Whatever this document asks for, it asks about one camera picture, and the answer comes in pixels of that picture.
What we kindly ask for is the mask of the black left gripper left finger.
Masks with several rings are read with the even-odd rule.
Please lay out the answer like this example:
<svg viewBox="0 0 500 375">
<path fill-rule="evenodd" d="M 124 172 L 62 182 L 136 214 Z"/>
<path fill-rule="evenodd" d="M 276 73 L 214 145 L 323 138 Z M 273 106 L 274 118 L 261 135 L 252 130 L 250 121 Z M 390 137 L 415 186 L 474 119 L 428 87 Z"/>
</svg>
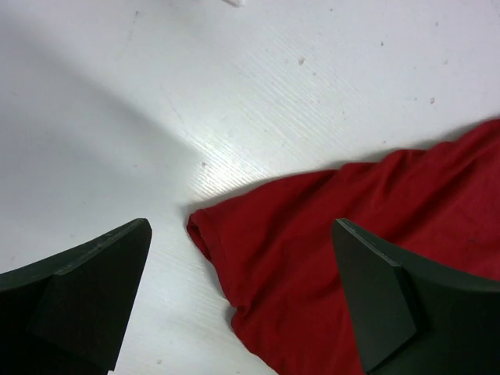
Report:
<svg viewBox="0 0 500 375">
<path fill-rule="evenodd" d="M 116 368 L 152 239 L 135 219 L 1 275 L 3 374 Z"/>
</svg>

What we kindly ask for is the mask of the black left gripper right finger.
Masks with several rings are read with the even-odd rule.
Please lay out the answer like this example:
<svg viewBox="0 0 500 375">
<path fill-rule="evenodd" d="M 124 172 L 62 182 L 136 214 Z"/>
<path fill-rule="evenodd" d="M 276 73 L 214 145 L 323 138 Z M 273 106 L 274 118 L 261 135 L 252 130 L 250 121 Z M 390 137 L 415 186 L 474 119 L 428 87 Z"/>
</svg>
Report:
<svg viewBox="0 0 500 375">
<path fill-rule="evenodd" d="M 497 374 L 499 283 L 393 245 L 350 220 L 334 254 L 365 374 Z"/>
</svg>

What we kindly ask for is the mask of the red t shirt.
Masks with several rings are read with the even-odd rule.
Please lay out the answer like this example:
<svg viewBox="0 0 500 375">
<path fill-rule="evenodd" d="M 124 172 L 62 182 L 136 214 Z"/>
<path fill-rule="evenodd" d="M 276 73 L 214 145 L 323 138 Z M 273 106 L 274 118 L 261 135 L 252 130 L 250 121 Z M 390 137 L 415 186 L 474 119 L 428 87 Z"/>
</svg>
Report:
<svg viewBox="0 0 500 375">
<path fill-rule="evenodd" d="M 499 122 L 428 150 L 399 150 L 274 180 L 193 212 L 243 345 L 279 374 L 359 374 L 330 237 L 338 218 L 457 270 L 499 277 Z"/>
</svg>

